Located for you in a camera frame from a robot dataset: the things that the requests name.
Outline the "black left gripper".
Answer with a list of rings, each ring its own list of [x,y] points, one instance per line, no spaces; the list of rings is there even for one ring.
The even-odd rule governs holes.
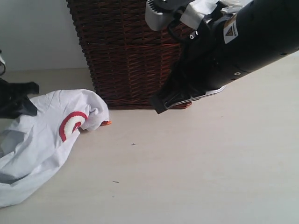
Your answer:
[[[0,79],[0,118],[15,119],[20,115],[36,116],[37,107],[25,95],[39,94],[35,82],[9,83]]]

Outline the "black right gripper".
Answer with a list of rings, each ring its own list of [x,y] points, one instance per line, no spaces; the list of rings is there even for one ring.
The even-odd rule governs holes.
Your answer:
[[[184,41],[179,60],[174,63],[163,87],[149,98],[157,114],[169,109],[185,109],[192,101],[222,92],[236,72],[236,47],[225,42],[234,36],[235,15],[201,21]]]

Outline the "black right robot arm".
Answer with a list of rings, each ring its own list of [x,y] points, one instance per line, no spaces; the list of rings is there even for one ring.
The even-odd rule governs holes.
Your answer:
[[[162,88],[157,113],[221,92],[227,84],[299,50],[296,0],[149,0],[150,29],[183,46]]]

